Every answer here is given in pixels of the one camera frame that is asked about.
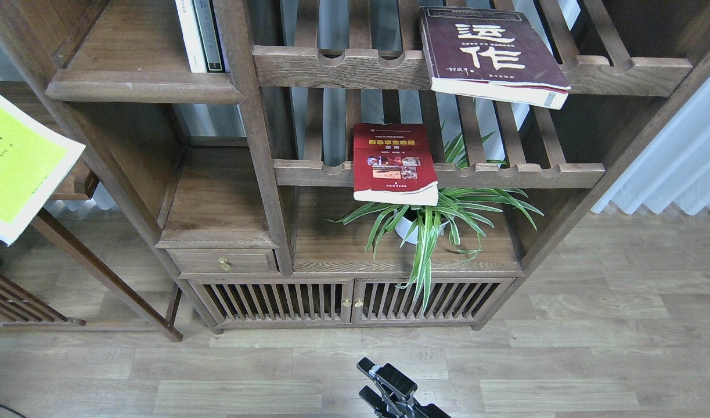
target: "chinese characters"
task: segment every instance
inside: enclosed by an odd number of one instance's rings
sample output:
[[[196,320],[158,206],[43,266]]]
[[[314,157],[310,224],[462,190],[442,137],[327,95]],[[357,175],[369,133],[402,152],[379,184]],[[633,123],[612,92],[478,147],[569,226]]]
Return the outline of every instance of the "chinese characters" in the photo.
[[[493,68],[495,71],[500,71],[501,69],[524,69],[525,65],[520,64],[519,55],[522,53],[519,51],[507,51],[506,49],[496,49],[495,46],[500,48],[514,47],[511,45],[514,42],[514,38],[505,38],[505,29],[496,24],[455,24],[458,30],[459,39],[477,39],[485,42],[464,42],[463,45],[475,45],[475,46],[464,46],[460,50],[464,53],[471,55],[474,67],[477,69],[481,68],[480,57],[490,59],[492,61]]]

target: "book cover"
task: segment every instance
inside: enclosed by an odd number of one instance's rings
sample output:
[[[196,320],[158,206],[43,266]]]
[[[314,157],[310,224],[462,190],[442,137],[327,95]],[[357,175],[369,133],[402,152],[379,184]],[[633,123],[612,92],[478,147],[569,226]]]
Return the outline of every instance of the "book cover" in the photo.
[[[559,109],[569,80],[522,13],[420,8],[432,90]]]
[[[203,42],[200,39],[200,30],[197,26],[192,0],[174,1],[179,15],[179,26],[182,29],[182,40],[185,43],[185,51],[190,63],[190,72],[206,73],[208,72],[206,70],[206,57],[203,53]]]
[[[203,41],[203,51],[206,56],[208,72],[223,72],[222,52],[220,49],[220,39],[218,26],[215,21],[212,0],[193,0],[195,5],[195,15],[197,26],[200,31],[200,39]]]
[[[352,127],[354,198],[397,204],[437,204],[437,174],[421,124]]]
[[[17,240],[83,151],[0,95],[0,240]]]

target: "wooden cabinet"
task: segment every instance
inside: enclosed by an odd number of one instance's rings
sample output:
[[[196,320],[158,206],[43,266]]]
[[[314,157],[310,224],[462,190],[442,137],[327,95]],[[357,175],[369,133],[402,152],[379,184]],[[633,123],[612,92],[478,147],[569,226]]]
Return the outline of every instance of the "wooden cabinet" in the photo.
[[[286,44],[278,2],[215,0],[230,74],[190,73],[174,4],[161,0],[0,2],[0,43],[66,134],[88,145],[89,166],[212,328],[482,326],[710,75],[710,0],[578,3],[569,30],[556,0],[535,2],[572,95],[519,127],[509,104],[493,104],[509,168],[487,163],[474,101],[462,97],[471,167],[445,163],[416,0],[394,2],[399,51],[373,48],[366,0],[349,2],[342,50],[318,48],[316,1],[299,0]],[[291,87],[308,90],[300,144]],[[387,237],[374,260],[367,222],[324,220],[356,206],[351,162],[322,159],[324,88],[345,90],[346,130],[362,117],[364,89],[381,91],[386,122],[401,119],[398,90],[418,91],[440,185],[523,188],[546,214],[538,231],[507,212],[471,262],[440,244],[433,299],[416,312],[397,288],[413,249]],[[193,146],[172,103],[238,103],[246,138]],[[351,148],[346,135],[333,141]]]

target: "maroon book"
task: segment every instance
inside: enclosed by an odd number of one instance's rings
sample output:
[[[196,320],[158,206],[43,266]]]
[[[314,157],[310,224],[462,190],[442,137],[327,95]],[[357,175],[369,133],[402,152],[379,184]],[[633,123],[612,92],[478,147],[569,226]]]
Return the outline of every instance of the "maroon book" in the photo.
[[[522,13],[422,7],[424,59],[435,92],[551,109],[564,105],[569,80]]]
[[[437,204],[437,174],[421,124],[352,127],[355,200]]]

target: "laminate floor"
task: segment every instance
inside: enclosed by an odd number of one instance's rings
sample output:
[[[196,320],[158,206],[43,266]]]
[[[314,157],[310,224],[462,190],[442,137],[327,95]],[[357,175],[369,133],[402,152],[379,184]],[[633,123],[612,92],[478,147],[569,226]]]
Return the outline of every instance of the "laminate floor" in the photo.
[[[164,312],[172,283],[118,211],[59,219]],[[28,231],[7,274],[65,315],[139,321]],[[0,403],[39,417],[365,417],[355,363],[392,363],[455,418],[710,418],[710,215],[589,214],[480,331],[240,330],[183,302],[153,331],[1,331]],[[0,410],[0,416],[13,416]]]

